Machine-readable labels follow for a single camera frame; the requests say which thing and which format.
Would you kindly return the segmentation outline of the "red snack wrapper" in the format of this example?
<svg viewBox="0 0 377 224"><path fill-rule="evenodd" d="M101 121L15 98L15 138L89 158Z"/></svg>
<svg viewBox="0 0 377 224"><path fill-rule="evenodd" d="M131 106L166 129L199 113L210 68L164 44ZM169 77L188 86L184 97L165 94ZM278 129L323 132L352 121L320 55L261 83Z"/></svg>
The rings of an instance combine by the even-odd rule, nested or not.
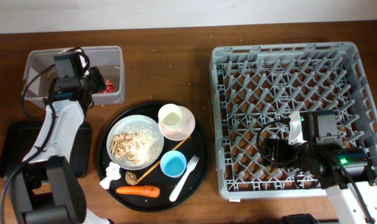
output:
<svg viewBox="0 0 377 224"><path fill-rule="evenodd" d="M112 93L116 91L116 87L112 84L112 82L108 79L105 79L105 85L101 88L101 90L98 92L101 93Z"/></svg>

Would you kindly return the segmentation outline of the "grey plate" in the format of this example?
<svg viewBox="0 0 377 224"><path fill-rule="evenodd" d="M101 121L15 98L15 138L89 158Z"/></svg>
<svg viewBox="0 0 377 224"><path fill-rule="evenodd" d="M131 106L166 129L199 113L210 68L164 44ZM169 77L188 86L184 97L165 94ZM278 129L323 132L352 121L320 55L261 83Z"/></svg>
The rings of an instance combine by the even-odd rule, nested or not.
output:
<svg viewBox="0 0 377 224"><path fill-rule="evenodd" d="M159 158L164 136L158 123L144 115L130 115L111 126L106 137L110 159L126 170L140 170Z"/></svg>

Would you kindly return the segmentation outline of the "white tissue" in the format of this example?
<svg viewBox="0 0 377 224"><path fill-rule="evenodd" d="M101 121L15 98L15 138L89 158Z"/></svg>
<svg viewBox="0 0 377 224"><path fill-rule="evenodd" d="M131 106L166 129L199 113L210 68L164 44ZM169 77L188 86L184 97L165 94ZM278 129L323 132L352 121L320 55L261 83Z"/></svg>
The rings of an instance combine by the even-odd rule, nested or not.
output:
<svg viewBox="0 0 377 224"><path fill-rule="evenodd" d="M109 189L111 181L121 178L120 166L114 162L110 162L106 168L106 177L100 181L100 185L104 189Z"/></svg>

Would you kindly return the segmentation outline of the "pink saucer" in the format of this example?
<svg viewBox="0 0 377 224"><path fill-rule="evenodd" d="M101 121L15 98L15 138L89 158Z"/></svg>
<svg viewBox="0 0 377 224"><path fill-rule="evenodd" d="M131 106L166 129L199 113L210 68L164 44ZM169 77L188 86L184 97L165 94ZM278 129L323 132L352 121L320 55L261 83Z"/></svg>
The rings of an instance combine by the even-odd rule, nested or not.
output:
<svg viewBox="0 0 377 224"><path fill-rule="evenodd" d="M165 126L158 121L159 130L165 138L172 141L181 141L189 137L195 129L195 117L193 113L184 106L179 106L182 110L182 120L176 131L168 131Z"/></svg>

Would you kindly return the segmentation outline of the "blue bowl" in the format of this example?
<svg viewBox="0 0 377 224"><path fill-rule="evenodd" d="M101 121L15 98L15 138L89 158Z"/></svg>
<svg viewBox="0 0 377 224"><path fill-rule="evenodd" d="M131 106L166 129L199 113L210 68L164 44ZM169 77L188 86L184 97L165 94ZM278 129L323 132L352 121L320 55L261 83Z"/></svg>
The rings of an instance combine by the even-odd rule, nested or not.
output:
<svg viewBox="0 0 377 224"><path fill-rule="evenodd" d="M161 171L168 177L180 177L186 168L187 160L179 151L169 151L165 153L160 162Z"/></svg>

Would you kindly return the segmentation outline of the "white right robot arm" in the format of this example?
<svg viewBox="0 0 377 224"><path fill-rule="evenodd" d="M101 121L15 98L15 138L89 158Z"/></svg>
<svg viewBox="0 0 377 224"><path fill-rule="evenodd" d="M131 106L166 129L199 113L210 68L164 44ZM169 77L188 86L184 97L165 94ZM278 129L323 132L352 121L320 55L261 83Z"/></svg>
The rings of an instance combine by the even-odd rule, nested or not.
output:
<svg viewBox="0 0 377 224"><path fill-rule="evenodd" d="M344 149L315 139L293 143L267 138L256 143L264 162L315 176L340 223L377 223L376 177L361 148Z"/></svg>

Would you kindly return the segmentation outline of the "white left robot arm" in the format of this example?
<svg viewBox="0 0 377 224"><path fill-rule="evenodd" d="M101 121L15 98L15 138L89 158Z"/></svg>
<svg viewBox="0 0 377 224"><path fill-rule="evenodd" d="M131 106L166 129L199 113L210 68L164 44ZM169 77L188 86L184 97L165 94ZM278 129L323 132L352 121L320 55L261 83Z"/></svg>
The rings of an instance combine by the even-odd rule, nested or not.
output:
<svg viewBox="0 0 377 224"><path fill-rule="evenodd" d="M111 223L87 208L69 160L77 131L93 104L92 94L106 88L97 67L72 77L72 88L50 89L45 120L31 150L10 171L2 190L18 223Z"/></svg>

